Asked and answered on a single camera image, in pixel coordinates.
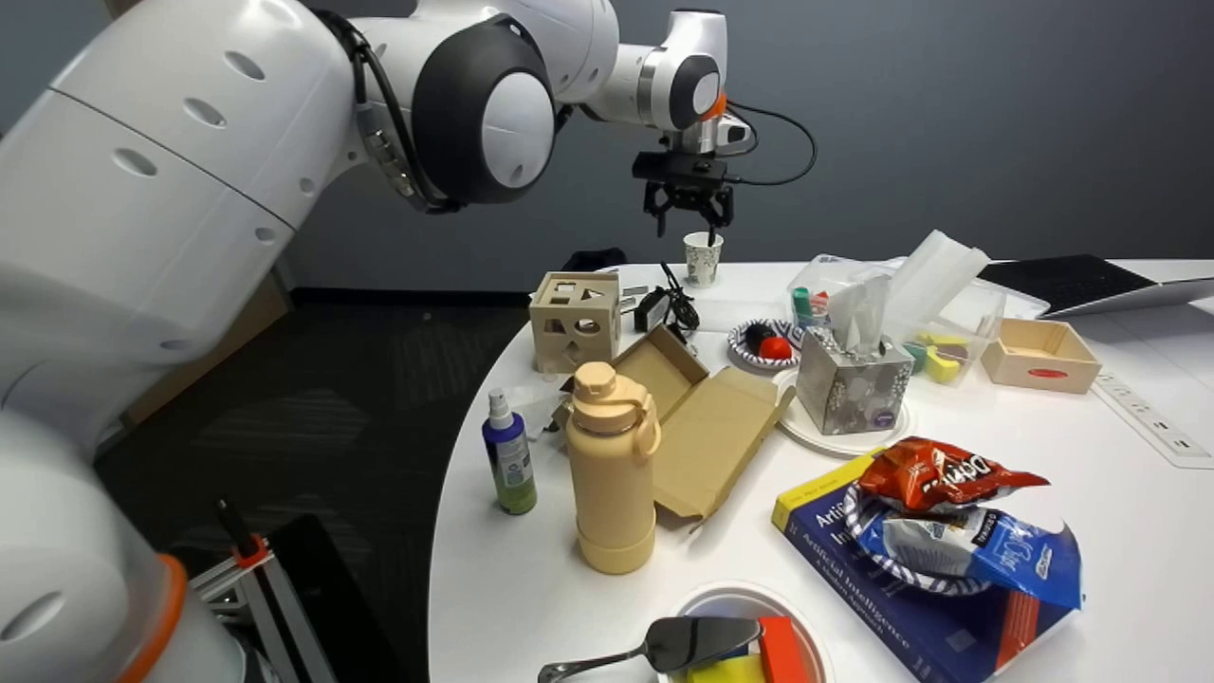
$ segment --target dark floor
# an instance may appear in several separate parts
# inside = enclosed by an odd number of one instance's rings
[[[424,675],[433,506],[480,373],[523,301],[297,296],[289,320],[116,441],[97,470],[159,550],[224,555],[228,494],[251,528],[314,517],[384,627],[402,678]]]

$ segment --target small cardboard box figure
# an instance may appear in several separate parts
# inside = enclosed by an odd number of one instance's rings
[[[529,339],[539,373],[577,373],[610,361],[618,341],[618,278],[551,270],[529,291]]]

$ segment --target plastic bottle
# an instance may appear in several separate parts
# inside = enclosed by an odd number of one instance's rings
[[[794,287],[794,324],[795,324],[795,327],[811,327],[807,287]]]
[[[600,573],[632,573],[656,539],[652,450],[661,420],[652,393],[610,365],[579,365],[565,420],[577,546]]]
[[[505,403],[501,392],[489,393],[489,417],[480,425],[495,508],[527,517],[534,508],[534,470],[523,417]]]

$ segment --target tissue box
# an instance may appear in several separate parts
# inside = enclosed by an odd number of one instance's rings
[[[1074,393],[1083,393],[1101,375],[1101,361],[1078,331],[1049,320],[1001,320],[981,365],[993,383]]]
[[[901,344],[887,341],[887,351],[854,361],[830,331],[807,331],[795,398],[823,435],[885,431],[898,420],[911,367]]]

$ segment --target black cable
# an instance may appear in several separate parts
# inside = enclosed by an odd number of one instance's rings
[[[410,165],[413,187],[418,187],[418,189],[419,189],[419,196],[424,196],[424,207],[428,207],[428,212],[456,212],[456,207],[460,207],[460,200],[436,196],[436,189],[428,187],[428,178],[424,178],[424,176],[419,176],[419,165],[413,164],[413,160],[418,160],[418,151],[413,151],[413,141],[410,141],[407,117],[402,117],[402,107],[396,107],[393,88],[389,88],[389,79],[388,79],[388,72],[384,72],[380,55],[375,55],[371,49],[366,49],[366,67],[371,67],[371,77],[375,77],[375,83],[380,83],[380,95],[384,95],[384,107],[388,107],[389,129],[393,129],[393,135],[396,135],[396,141],[402,141],[402,149],[407,149],[407,165]]]
[[[558,107],[558,134],[565,129],[565,120],[573,117],[573,107]]]
[[[747,101],[727,101],[732,110],[747,110],[747,114],[759,114],[759,117],[772,117],[772,120],[786,120],[794,125],[802,141],[807,141],[807,160],[795,176],[786,176],[786,178],[727,178],[732,187],[794,187],[799,181],[815,164],[818,164],[818,141],[790,114],[777,114],[777,110],[763,110],[763,107],[747,107]]]
[[[346,14],[333,14],[333,10],[324,10],[324,9],[309,9],[309,10],[314,10],[314,17],[321,17],[321,22],[328,28],[328,33],[333,33],[333,36],[342,40],[342,49],[347,52],[347,65],[353,65],[353,101],[366,101],[365,67],[371,67],[375,88],[380,88],[380,95],[384,95],[384,110],[388,110],[388,117],[389,117],[389,129],[393,129],[396,143],[402,143],[402,164],[407,164],[407,170],[410,170],[410,181],[413,181],[418,195],[419,195],[419,207],[424,207],[424,212],[456,212],[456,207],[461,207],[460,200],[439,196],[439,195],[428,187],[428,178],[419,176],[419,165],[418,165],[418,149],[413,149],[407,114],[402,114],[402,107],[396,107],[396,98],[393,98],[393,88],[389,88],[380,55],[375,55],[375,49],[371,49],[371,40],[366,40]]]

